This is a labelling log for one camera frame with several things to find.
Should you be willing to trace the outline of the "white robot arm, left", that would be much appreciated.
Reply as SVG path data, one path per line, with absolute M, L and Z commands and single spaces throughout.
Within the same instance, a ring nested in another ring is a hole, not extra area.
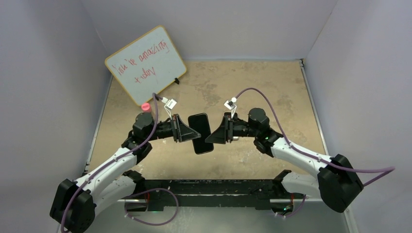
M 131 168 L 152 150 L 151 140 L 168 137 L 185 142 L 201 134 L 184 124 L 178 114 L 160 123 L 150 113 L 138 114 L 126 140 L 108 160 L 74 181 L 65 179 L 59 184 L 50 217 L 60 223 L 64 233 L 83 233 L 118 199 L 142 197 L 145 179 Z

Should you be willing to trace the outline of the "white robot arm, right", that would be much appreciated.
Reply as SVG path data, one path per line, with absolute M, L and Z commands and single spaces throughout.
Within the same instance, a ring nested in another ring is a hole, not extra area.
M 321 198 L 333 211 L 342 213 L 363 190 L 357 173 L 343 155 L 314 154 L 296 145 L 270 127 L 270 120 L 261 108 L 249 111 L 247 121 L 237 114 L 225 113 L 220 126 L 205 141 L 226 144 L 234 137 L 252 137 L 257 150 L 270 157 L 289 162 L 305 172 L 287 172 L 274 182 L 273 192 L 283 198 L 289 193 L 300 193 Z

